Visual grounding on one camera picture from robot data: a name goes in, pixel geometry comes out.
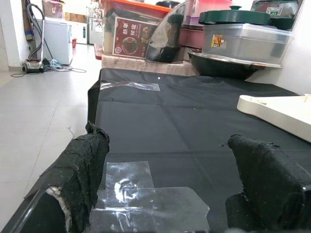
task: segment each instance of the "dark green lid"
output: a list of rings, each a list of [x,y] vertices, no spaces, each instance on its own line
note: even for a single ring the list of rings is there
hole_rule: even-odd
[[[200,14],[200,24],[251,23],[269,25],[270,15],[257,11],[240,11],[240,6],[230,6],[231,10],[206,11]]]

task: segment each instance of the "printed label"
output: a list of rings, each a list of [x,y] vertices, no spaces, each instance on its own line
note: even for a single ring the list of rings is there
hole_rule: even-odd
[[[214,48],[220,48],[220,45],[224,42],[222,35],[213,35],[211,46]]]
[[[156,27],[156,24],[116,17],[112,54],[145,58]]]
[[[267,14],[272,16],[280,16],[282,13],[283,7],[267,7]]]

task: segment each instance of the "vacuum cleaner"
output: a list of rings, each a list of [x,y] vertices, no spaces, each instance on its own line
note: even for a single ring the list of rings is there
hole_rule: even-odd
[[[31,7],[35,7],[39,10],[39,12],[42,15],[42,30],[39,27],[38,22],[34,18],[33,12],[31,11]],[[44,72],[44,64],[43,64],[43,45],[44,45],[44,21],[45,17],[42,12],[42,10],[35,4],[28,4],[27,5],[27,13],[29,16],[30,21],[33,23],[34,27],[38,30],[38,33],[41,38],[41,43],[34,51],[32,51],[28,58],[24,62],[24,68],[26,73],[43,73]],[[40,59],[33,58],[33,55],[35,55],[39,50],[41,49],[41,57]]]

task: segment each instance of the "gray plastic container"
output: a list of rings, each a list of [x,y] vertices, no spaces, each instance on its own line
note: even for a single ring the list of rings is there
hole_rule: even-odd
[[[292,33],[253,24],[204,26],[202,53],[280,64]]]

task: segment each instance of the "clear tape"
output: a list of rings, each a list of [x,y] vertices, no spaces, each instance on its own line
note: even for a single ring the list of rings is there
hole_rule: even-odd
[[[136,89],[147,91],[161,91],[159,84],[156,83],[135,83],[135,82],[117,82],[117,83],[101,83],[101,90],[117,87],[117,86],[130,86]]]
[[[188,187],[154,188],[148,162],[107,163],[85,232],[209,232],[208,212]]]

